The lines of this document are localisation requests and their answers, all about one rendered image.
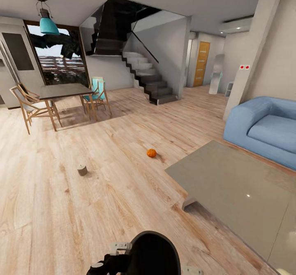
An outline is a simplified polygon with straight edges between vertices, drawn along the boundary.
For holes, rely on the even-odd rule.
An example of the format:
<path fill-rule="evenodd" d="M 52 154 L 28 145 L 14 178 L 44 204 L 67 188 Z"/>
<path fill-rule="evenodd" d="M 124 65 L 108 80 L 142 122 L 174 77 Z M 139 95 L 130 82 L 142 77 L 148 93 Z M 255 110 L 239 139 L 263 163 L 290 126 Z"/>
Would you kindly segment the pillar candle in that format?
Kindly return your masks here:
<path fill-rule="evenodd" d="M 88 173 L 87 171 L 87 167 L 85 164 L 80 164 L 78 167 L 77 167 L 77 170 L 78 170 L 78 173 L 80 176 L 84 176 Z"/>

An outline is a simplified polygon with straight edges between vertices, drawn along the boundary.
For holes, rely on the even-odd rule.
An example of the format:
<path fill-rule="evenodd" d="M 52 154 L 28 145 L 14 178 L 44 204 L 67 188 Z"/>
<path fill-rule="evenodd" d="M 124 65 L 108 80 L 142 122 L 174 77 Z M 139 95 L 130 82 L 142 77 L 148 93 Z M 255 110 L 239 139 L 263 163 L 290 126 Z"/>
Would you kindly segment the pumpkin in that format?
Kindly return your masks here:
<path fill-rule="evenodd" d="M 157 154 L 157 152 L 155 151 L 155 149 L 149 149 L 149 150 L 147 151 L 147 156 L 149 156 L 149 157 L 151 157 L 151 158 L 156 157 L 156 154 Z"/>

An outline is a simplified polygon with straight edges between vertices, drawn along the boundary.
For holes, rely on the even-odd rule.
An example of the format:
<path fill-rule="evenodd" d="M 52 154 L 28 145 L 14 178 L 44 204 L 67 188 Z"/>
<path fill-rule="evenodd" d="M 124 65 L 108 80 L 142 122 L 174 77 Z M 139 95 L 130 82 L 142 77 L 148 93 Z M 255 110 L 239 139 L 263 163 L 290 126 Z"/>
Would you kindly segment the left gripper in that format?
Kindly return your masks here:
<path fill-rule="evenodd" d="M 104 256 L 104 260 L 110 260 L 114 263 L 114 275 L 116 275 L 118 272 L 126 273 L 128 271 L 128 266 L 130 266 L 132 261 L 132 255 L 129 256 L 128 254 L 119 254 L 116 256 L 111 256 L 110 254 L 106 254 Z"/>

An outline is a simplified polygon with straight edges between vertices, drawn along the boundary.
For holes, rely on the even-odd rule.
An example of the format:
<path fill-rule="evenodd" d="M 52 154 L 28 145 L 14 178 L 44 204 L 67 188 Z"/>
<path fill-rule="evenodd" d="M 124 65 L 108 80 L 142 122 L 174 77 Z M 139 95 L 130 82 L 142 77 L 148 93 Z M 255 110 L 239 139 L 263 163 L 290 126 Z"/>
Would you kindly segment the cauldron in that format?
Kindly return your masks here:
<path fill-rule="evenodd" d="M 156 231 L 143 231 L 131 242 L 132 255 L 126 273 L 120 275 L 182 275 L 180 259 L 174 244 Z"/>

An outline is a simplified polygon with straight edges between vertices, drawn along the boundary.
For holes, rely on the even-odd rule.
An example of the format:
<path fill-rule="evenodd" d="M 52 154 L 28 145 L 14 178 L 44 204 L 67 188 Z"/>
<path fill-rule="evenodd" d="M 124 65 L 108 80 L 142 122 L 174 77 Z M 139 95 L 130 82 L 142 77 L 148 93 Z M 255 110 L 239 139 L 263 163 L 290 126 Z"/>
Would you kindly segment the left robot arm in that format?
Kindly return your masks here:
<path fill-rule="evenodd" d="M 93 264 L 86 275 L 116 275 L 126 273 L 132 261 L 132 255 L 119 254 L 118 250 L 131 250 L 130 242 L 112 242 L 110 254 L 104 256 L 103 261 Z"/>

